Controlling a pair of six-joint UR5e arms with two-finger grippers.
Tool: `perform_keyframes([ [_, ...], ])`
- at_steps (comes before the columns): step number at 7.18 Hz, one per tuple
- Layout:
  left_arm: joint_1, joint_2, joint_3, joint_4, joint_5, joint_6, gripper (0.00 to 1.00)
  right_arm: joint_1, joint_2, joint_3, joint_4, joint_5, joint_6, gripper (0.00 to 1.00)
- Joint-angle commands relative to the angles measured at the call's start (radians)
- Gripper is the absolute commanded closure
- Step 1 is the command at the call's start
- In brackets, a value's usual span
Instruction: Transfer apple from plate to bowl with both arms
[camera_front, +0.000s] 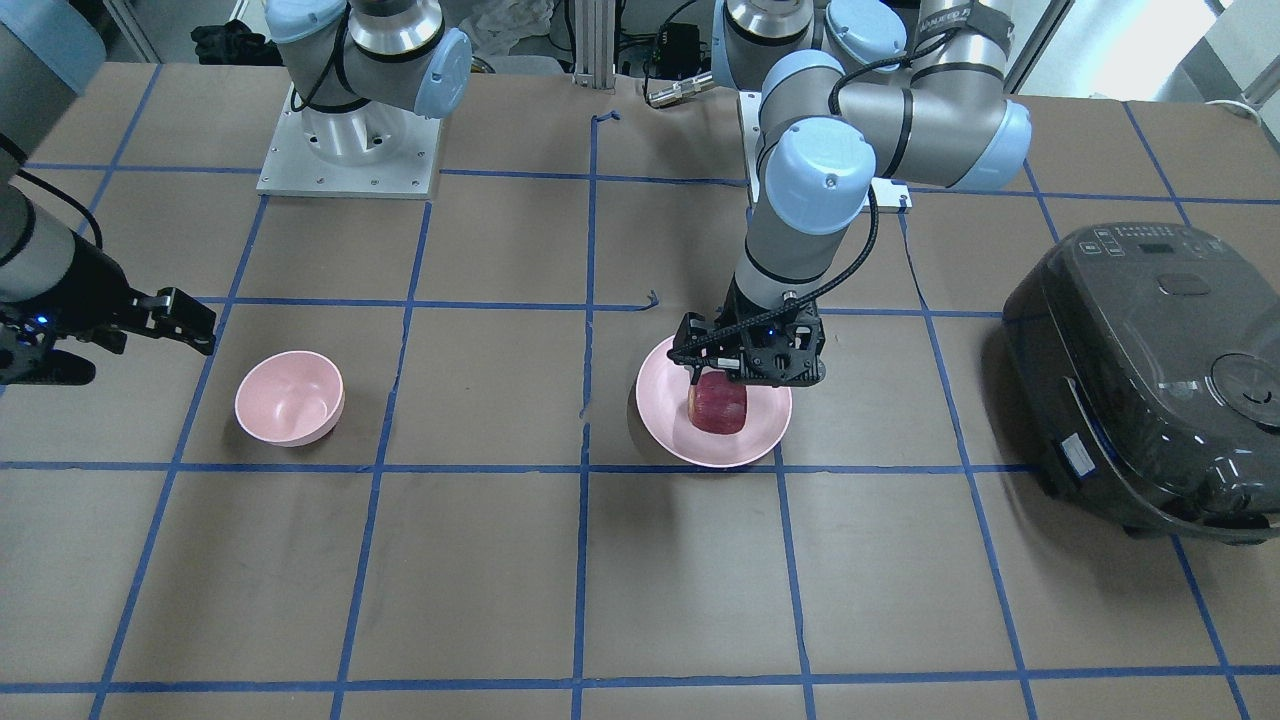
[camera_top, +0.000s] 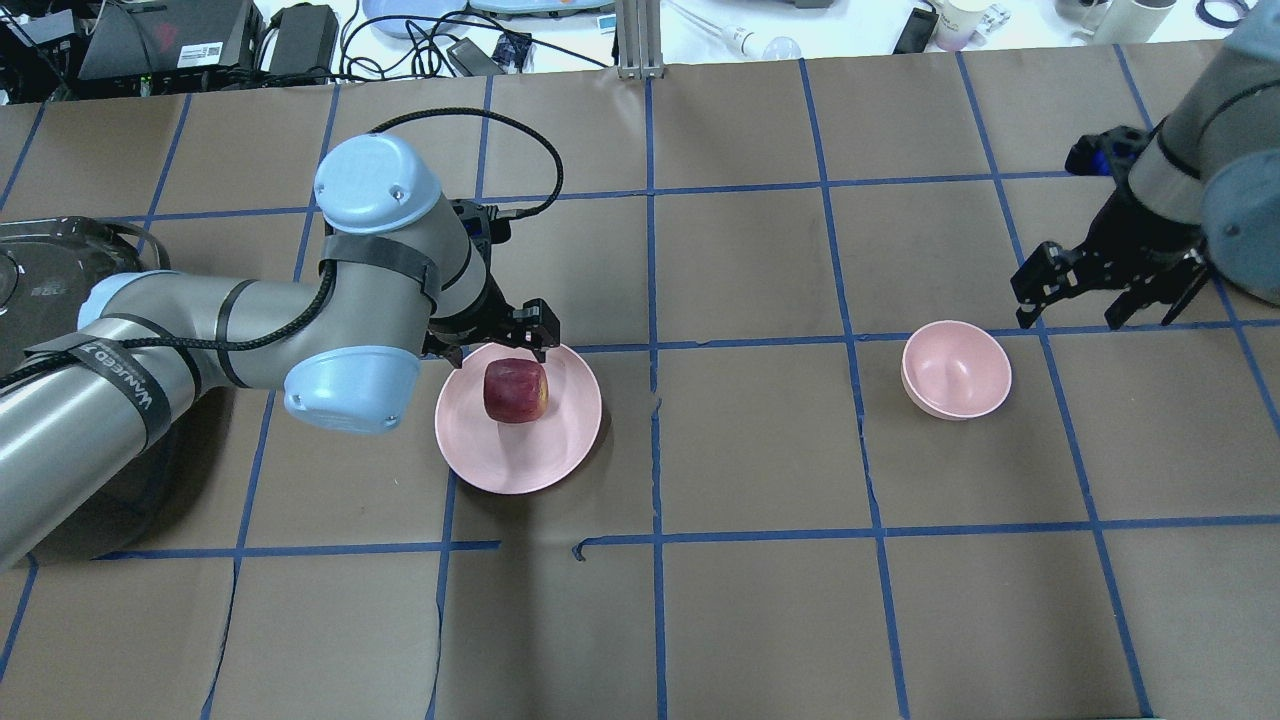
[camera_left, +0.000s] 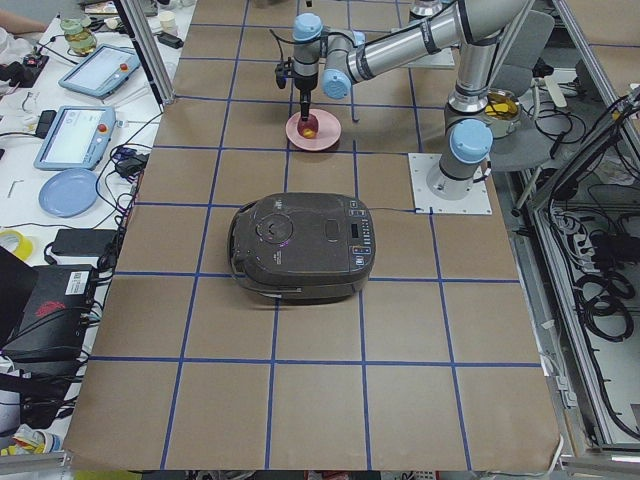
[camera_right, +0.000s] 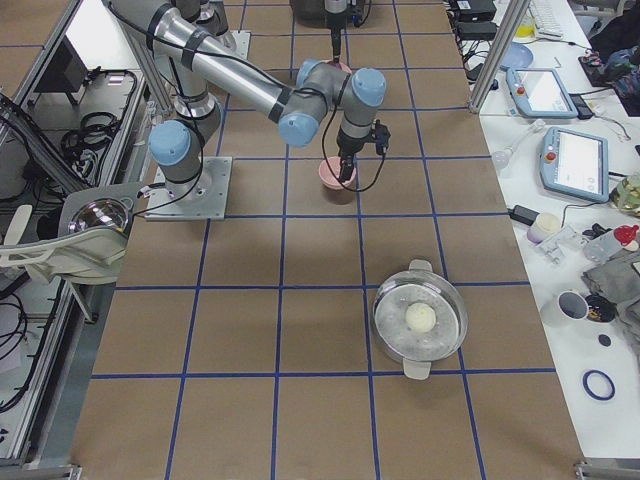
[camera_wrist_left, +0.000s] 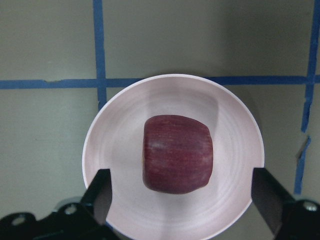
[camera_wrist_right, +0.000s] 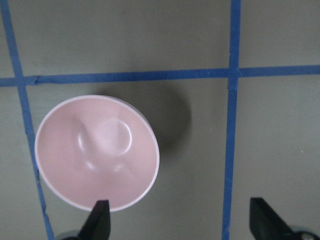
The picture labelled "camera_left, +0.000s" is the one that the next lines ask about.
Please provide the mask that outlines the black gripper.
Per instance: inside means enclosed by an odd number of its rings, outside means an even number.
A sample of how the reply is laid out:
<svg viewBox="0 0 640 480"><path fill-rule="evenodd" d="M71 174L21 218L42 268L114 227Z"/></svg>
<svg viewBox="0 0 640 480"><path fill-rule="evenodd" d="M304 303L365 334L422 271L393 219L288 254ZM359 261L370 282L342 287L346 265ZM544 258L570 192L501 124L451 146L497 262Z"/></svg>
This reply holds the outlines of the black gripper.
<svg viewBox="0 0 640 480"><path fill-rule="evenodd" d="M319 77L319 63L303 63L301 60L289 57L277 63L275 82L279 89L284 89L289 80L299 92L300 120L307 122L310 118L311 94L316 89Z"/></svg>

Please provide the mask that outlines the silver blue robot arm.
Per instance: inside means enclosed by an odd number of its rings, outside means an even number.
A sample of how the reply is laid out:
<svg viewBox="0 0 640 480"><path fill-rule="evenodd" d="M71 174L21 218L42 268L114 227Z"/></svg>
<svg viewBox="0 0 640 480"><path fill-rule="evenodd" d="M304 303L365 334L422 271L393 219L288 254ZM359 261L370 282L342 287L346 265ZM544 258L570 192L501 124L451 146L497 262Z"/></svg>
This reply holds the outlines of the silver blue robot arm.
<svg viewBox="0 0 640 480"><path fill-rule="evenodd" d="M340 100L358 83L458 47L457 80L446 107L462 117L475 116L487 105L494 71L501 66L498 53L504 32L529 10L527 1L452 1L428 15L415 1L405 27L370 41L361 32L330 28L318 15L303 13L295 18L287 41L293 55L276 64L276 85L282 89L293 81L301 120L307 122L317 87Z"/></svg>

